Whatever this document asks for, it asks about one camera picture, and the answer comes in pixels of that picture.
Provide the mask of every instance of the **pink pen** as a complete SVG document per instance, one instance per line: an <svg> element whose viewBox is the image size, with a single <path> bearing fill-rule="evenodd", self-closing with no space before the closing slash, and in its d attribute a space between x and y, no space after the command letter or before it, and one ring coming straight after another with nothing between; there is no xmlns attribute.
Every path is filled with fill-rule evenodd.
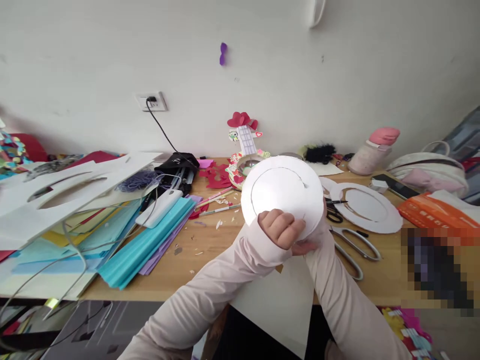
<svg viewBox="0 0 480 360"><path fill-rule="evenodd" d="M226 189L224 189L224 190L222 190L222 191L220 191L220 192L217 192L215 195L210 196L209 198L203 200L202 202L199 202L198 205L195 206L195 207L196 207L196 208L200 208L202 205L204 205L205 203L207 203L209 200L212 200L213 198L216 198L216 197L218 197L218 196L220 196L220 195L223 195L223 194L229 192L229 191L232 190L232 189L233 189L232 186L227 187Z"/></svg>

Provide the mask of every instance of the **smartphone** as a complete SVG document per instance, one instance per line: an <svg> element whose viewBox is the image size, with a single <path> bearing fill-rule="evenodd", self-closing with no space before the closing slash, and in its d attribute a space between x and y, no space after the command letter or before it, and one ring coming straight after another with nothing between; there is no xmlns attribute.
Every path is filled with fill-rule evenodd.
<svg viewBox="0 0 480 360"><path fill-rule="evenodd" d="M407 200L407 199L410 199L411 197L420 195L419 192L402 184L401 182L395 180L393 177L390 177L388 175L380 174L380 175L372 176L371 178L386 182L388 185L388 190L390 190L395 195L401 197L403 200Z"/></svg>

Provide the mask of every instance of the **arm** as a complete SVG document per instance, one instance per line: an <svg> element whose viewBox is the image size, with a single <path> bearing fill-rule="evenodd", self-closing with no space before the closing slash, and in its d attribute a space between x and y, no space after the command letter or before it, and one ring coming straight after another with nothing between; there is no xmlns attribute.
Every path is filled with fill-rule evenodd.
<svg viewBox="0 0 480 360"><path fill-rule="evenodd" d="M268 275L290 256L292 251L277 246L257 221L250 227L244 225L232 246L206 264L150 317L119 359L190 360L193 345L237 290Z"/></svg>
<svg viewBox="0 0 480 360"><path fill-rule="evenodd" d="M405 345L336 256L335 240L325 220L315 237L318 249L305 259L323 314L343 356L355 360L410 360ZM334 352L334 348L328 351L328 357L337 359Z"/></svg>

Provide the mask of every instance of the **purple sticker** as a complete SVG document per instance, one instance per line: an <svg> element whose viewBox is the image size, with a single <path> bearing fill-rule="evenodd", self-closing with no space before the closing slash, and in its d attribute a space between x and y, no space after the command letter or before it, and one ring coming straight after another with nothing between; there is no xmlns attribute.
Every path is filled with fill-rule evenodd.
<svg viewBox="0 0 480 360"><path fill-rule="evenodd" d="M221 52L221 55L220 55L220 65L223 66L225 65L225 53L227 52L227 49L229 47L227 46L226 43L222 42L221 45L220 45L220 52Z"/></svg>

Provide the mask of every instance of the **white bag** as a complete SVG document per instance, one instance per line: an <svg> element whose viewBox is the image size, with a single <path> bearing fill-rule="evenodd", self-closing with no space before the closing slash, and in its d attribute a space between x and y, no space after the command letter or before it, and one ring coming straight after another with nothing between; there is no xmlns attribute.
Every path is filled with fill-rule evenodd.
<svg viewBox="0 0 480 360"><path fill-rule="evenodd" d="M424 152L432 144L445 146L445 154ZM469 191L465 180L465 169L461 163L452 159L450 146L445 141L434 141L421 152L404 155L387 166L386 170L399 180L420 191L447 190L458 198Z"/></svg>

